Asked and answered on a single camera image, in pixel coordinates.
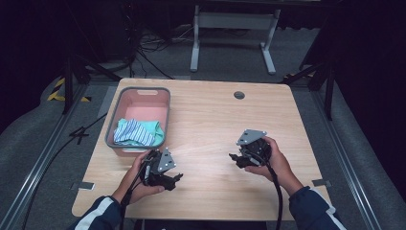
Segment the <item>folded cloth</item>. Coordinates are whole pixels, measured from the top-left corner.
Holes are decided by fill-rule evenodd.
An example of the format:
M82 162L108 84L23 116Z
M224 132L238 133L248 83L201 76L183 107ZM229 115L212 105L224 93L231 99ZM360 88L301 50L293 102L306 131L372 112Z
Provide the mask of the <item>folded cloth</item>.
M156 146L164 139L159 122L139 122L121 119L114 131L114 143L124 146Z

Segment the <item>human hand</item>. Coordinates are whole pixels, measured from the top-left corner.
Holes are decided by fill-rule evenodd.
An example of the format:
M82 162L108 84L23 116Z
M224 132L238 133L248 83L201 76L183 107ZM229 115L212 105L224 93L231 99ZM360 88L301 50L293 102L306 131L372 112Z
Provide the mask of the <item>human hand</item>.
M287 162L286 157L284 157L283 153L281 153L276 141L267 136L262 137L262 139L271 146L272 155L269 159L269 164L277 174L278 182L287 191L287 193L292 196L296 191L303 187L303 184L290 169L289 162ZM245 167L245 171L253 174L263 175L268 180L274 181L274 178L266 166L247 166Z
M150 153L150 151L144 152L135 158L134 163L132 164L132 167L126 172L125 176L122 179L122 182L120 183L120 186L113 193L112 196L115 199L117 199L117 201L119 201L119 203L122 202L122 199L125 196L125 193L127 192L128 188L131 186L132 181L134 180L135 176L137 175L138 171L140 170L144 157L147 156L149 153ZM145 186L141 182L140 178L137 179L137 181L135 182L134 185L136 185L138 183L140 183L140 184L132 192L129 204L137 202L144 196L159 194L165 190L165 188L163 186Z

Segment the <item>dark jacket sleeve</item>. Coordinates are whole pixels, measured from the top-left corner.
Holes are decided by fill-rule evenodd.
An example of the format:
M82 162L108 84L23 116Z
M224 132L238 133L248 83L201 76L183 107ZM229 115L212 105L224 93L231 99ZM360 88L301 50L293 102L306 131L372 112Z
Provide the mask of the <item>dark jacket sleeve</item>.
M73 229L114 229L122 217L120 203L111 196L102 196L95 200L92 207L68 230Z
M335 208L308 186L289 198L289 210L298 229L346 229L338 219Z

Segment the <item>wooden table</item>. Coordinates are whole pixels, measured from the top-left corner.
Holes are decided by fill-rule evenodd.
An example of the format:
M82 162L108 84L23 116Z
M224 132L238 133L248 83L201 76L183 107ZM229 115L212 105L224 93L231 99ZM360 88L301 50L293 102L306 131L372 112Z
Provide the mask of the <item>wooden table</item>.
M127 207L136 219L275 220L278 196L262 176L239 169L229 153L239 155L236 140L246 128L265 130L275 138L305 185L322 178L291 90L282 84L199 80L120 81L101 129L83 181L93 191L79 191L72 212L81 216L99 196L118 187L133 157L118 156L104 142L119 93L128 86L162 86L171 94L167 140L177 167L167 172L184 176L176 189L143 198ZM245 94L242 100L234 93ZM318 187L329 200L324 186ZM293 219L288 195L283 193L282 219Z

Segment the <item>white metal stand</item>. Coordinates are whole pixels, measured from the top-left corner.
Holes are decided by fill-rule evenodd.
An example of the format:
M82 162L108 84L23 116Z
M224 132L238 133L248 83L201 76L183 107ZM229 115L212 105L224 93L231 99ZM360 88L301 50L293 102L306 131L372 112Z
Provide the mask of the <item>white metal stand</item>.
M276 10L274 14L200 12L199 6L195 6L191 71L197 71L199 61L199 28L228 28L267 30L269 32L266 41L260 44L260 48L268 73L274 75L276 70L272 62L271 54L269 53L269 47L278 24L280 12L280 10Z

